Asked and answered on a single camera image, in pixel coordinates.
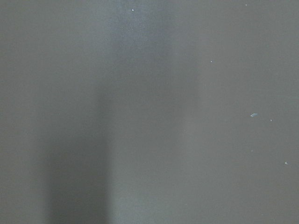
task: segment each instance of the gray surface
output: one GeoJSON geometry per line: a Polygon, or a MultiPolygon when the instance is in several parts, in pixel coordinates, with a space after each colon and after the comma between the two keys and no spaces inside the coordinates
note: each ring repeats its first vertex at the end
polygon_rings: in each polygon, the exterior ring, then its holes
{"type": "Polygon", "coordinates": [[[2,1],[0,223],[299,222],[298,10],[2,1]]]}

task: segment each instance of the gray wall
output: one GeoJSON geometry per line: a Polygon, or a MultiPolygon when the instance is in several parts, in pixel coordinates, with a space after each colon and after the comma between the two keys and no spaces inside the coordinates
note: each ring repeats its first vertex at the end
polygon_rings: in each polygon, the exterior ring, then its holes
{"type": "Polygon", "coordinates": [[[297,223],[298,10],[2,1],[0,223],[297,223]]]}

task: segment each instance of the gray backdrop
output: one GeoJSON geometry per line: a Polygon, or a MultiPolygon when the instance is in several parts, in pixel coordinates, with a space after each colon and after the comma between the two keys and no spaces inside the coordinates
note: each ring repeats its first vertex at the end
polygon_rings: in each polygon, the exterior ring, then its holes
{"type": "Polygon", "coordinates": [[[298,223],[298,11],[1,1],[0,223],[298,223]]]}

